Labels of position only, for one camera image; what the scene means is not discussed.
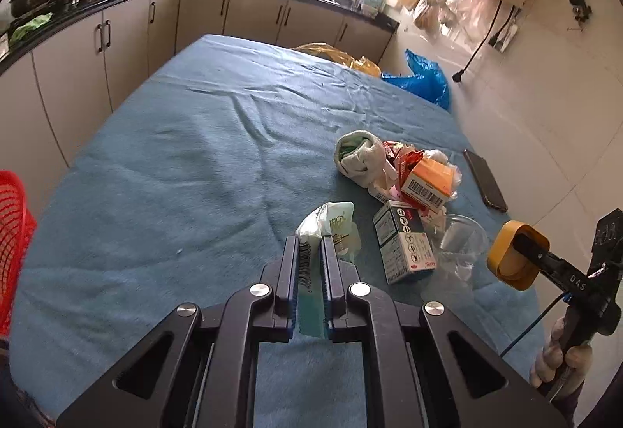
white towel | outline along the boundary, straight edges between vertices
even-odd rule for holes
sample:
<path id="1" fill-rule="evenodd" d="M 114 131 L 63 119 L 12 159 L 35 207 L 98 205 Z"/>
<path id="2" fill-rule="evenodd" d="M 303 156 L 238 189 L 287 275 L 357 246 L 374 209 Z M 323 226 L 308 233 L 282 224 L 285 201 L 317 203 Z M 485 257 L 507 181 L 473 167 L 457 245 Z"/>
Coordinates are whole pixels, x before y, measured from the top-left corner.
<path id="1" fill-rule="evenodd" d="M 340 173 L 364 188 L 370 187 L 379 178 L 385 185 L 387 176 L 391 179 L 396 173 L 393 166 L 387 163 L 381 140 L 364 130 L 342 136 L 335 146 L 333 160 Z M 385 173 L 386 166 L 391 168 L 393 174 Z"/>

black phone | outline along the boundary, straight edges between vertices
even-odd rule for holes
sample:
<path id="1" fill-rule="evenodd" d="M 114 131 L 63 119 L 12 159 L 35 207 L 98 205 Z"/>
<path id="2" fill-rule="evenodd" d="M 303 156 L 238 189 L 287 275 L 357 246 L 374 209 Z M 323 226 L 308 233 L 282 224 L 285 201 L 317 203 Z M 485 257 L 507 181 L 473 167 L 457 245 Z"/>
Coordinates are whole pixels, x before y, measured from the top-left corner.
<path id="1" fill-rule="evenodd" d="M 463 151 L 463 155 L 470 170 L 472 170 L 473 177 L 476 179 L 476 185 L 478 185 L 485 205 L 499 211 L 507 211 L 509 207 L 506 201 L 504 201 L 504 196 L 502 196 L 502 192 L 493 177 L 493 173 L 491 173 L 491 168 L 489 168 L 487 161 L 467 149 Z"/>

kitchen countertop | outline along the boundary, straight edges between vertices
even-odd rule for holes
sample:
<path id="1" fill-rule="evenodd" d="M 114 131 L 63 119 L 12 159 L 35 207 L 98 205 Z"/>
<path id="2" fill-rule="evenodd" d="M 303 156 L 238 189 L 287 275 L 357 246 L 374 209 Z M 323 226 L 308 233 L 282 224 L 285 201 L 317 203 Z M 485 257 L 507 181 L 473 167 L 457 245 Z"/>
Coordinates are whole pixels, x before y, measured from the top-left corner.
<path id="1" fill-rule="evenodd" d="M 95 0 L 90 3 L 73 7 L 65 12 L 55 13 L 52 16 L 52 19 L 47 24 L 41 26 L 36 31 L 32 32 L 32 34 L 24 38 L 24 40 L 19 41 L 10 48 L 9 52 L 4 56 L 4 58 L 0 60 L 0 75 L 8 68 L 10 68 L 13 63 L 17 62 L 18 59 L 34 49 L 38 44 L 47 40 L 56 33 L 62 31 L 66 27 L 69 27 L 71 24 L 74 24 L 77 21 L 86 18 L 87 16 L 93 15 L 94 13 L 97 13 L 116 4 L 122 3 L 124 1 L 127 0 Z M 298 1 L 307 2 L 310 4 L 318 4 L 331 10 L 346 13 L 347 15 L 362 19 L 372 25 L 376 25 L 377 27 L 385 29 L 386 31 L 392 33 L 398 27 L 398 22 L 388 17 L 387 15 L 384 15 L 384 13 L 379 13 L 376 18 L 369 18 L 362 15 L 361 13 L 353 12 L 351 9 L 345 6 L 341 6 L 329 0 Z"/>

gloved hand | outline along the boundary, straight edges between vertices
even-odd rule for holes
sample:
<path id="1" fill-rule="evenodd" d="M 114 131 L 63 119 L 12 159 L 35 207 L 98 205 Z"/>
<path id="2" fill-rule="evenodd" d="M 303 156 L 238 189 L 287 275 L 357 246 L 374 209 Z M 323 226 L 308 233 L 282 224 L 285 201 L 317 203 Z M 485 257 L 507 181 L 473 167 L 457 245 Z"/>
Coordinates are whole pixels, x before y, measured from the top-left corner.
<path id="1" fill-rule="evenodd" d="M 532 370 L 530 370 L 530 384 L 533 387 L 539 387 L 544 382 L 552 381 L 556 374 L 556 369 L 562 365 L 563 351 L 558 341 L 562 337 L 564 330 L 565 319 L 560 318 L 554 323 L 549 341 L 538 354 L 534 365 L 532 365 Z M 556 399 L 569 396 L 582 384 L 591 367 L 591 363 L 593 363 L 593 349 L 590 345 L 572 347 L 565 355 L 565 363 L 575 370 L 569 376 Z"/>

transparent plastic cup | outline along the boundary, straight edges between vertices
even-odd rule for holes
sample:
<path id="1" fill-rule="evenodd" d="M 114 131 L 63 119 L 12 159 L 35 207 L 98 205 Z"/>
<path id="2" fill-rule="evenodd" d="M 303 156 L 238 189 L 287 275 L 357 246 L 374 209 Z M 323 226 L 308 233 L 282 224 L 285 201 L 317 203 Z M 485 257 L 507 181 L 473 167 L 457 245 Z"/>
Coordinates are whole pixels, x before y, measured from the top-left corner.
<path id="1" fill-rule="evenodd" d="M 449 214 L 445 226 L 435 229 L 431 237 L 438 267 L 448 269 L 467 282 L 476 261 L 487 251 L 487 233 L 474 219 Z"/>

